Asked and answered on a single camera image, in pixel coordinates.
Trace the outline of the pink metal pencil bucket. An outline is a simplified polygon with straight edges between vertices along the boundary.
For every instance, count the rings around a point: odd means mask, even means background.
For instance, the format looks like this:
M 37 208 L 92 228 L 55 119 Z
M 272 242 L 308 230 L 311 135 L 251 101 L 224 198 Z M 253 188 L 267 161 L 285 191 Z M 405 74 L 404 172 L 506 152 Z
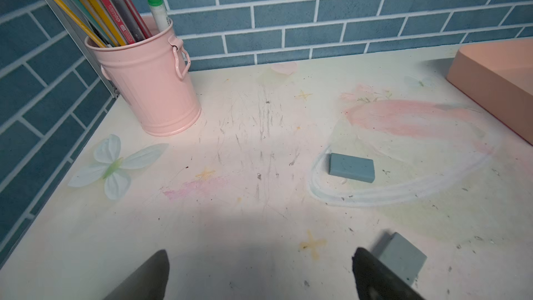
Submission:
M 153 34 L 149 39 L 104 49 L 87 37 L 85 46 L 143 130 L 152 136 L 173 136 L 188 129 L 201 115 L 189 75 L 190 56 L 173 26 L 159 31 L 153 17 L 143 20 Z

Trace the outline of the yellow pencil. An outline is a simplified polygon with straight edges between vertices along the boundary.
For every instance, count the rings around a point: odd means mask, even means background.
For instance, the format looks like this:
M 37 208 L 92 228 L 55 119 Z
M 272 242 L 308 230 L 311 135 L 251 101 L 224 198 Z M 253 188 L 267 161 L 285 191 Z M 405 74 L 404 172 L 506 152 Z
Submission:
M 100 48 L 106 48 L 106 44 L 98 37 L 92 29 L 88 28 L 87 25 L 70 9 L 70 7 L 65 4 L 62 0 L 53 0 L 62 10 L 66 13 L 69 18 L 75 22 L 85 33 L 86 35 Z

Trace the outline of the red pencil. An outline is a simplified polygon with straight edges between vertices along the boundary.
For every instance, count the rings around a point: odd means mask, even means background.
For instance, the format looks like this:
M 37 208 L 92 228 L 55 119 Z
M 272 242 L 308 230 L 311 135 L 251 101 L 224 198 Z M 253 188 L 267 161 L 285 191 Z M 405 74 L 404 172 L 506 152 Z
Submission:
M 89 2 L 115 40 L 115 46 L 126 46 L 135 42 L 111 0 L 89 0 Z

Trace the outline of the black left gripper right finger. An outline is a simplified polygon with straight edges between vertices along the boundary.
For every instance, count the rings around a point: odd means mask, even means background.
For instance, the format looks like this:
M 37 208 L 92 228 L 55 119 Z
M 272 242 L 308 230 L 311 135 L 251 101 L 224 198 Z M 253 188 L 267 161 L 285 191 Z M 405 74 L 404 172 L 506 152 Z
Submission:
M 352 257 L 353 275 L 360 300 L 424 300 L 400 277 L 382 264 L 370 251 L 358 247 Z

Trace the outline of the green cap glue stick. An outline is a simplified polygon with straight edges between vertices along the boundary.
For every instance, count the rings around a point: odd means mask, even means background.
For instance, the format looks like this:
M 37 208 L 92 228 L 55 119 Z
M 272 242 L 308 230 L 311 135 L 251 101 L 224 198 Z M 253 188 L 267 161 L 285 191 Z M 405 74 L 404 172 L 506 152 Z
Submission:
M 172 24 L 167 14 L 164 1 L 147 0 L 147 2 L 159 32 L 164 32 Z

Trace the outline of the blue-grey eraser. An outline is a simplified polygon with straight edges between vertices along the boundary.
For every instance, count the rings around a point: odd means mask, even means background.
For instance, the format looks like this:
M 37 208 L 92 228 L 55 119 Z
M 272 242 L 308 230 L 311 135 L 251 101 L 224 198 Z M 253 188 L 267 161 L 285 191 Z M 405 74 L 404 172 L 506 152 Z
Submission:
M 335 153 L 330 154 L 329 175 L 366 183 L 376 178 L 373 160 Z

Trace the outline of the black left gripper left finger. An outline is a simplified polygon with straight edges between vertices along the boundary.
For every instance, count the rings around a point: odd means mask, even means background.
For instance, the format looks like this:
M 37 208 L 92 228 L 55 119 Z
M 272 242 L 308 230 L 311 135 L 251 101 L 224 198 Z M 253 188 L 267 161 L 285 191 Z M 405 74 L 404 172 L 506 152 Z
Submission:
M 169 280 L 169 268 L 167 251 L 161 249 L 122 281 L 105 297 L 105 300 L 164 299 Z

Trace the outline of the pink storage tray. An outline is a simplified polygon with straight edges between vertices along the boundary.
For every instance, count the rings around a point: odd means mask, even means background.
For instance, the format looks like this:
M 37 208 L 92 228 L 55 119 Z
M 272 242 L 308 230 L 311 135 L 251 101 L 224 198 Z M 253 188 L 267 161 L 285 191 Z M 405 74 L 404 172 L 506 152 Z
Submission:
M 465 45 L 446 79 L 532 143 L 531 39 Z

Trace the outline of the grey-green eraser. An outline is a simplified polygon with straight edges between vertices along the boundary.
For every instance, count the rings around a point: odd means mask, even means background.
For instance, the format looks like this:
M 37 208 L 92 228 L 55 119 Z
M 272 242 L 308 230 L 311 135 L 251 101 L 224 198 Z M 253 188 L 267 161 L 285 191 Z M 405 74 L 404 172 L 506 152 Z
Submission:
M 378 260 L 409 286 L 424 266 L 427 256 L 400 233 L 393 233 L 377 252 Z

